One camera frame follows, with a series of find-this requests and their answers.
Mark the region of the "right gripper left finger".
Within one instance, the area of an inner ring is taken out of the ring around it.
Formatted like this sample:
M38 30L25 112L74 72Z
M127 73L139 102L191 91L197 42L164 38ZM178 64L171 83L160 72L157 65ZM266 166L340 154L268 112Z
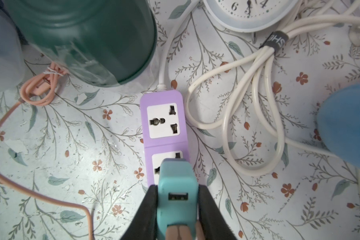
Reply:
M158 186L151 185L121 240L157 239Z

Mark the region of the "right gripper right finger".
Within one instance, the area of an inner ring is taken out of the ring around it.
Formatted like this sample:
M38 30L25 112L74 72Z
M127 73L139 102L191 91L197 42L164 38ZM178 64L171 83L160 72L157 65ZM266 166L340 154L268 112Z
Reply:
M236 240L207 186L199 185L199 221L206 240Z

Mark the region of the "teal usb charger block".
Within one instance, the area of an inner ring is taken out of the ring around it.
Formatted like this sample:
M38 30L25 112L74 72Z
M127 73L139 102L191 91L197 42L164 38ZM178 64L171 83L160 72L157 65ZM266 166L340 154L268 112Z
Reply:
M157 207L157 238L165 239L169 226L190 229L196 238L199 184L185 159L165 159L160 166Z

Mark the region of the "purple power strip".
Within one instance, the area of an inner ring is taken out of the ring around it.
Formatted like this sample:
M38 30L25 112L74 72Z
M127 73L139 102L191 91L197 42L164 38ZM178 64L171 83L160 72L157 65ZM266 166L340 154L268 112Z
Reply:
M149 93L140 108L147 183L157 185L164 159L190 161L184 100L176 90Z

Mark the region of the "plush boy doll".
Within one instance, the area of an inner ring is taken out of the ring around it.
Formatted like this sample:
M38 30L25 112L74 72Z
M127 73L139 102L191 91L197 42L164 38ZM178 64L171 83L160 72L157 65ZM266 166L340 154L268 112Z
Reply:
M321 105L317 122L329 151L360 169L360 83L331 94Z

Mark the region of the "white alarm clock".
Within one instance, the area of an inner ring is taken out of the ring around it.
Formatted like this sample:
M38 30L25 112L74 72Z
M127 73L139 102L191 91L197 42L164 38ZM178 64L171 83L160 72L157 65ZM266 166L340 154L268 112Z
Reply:
M218 23L238 33L264 30L299 5L298 0L205 0L203 3Z

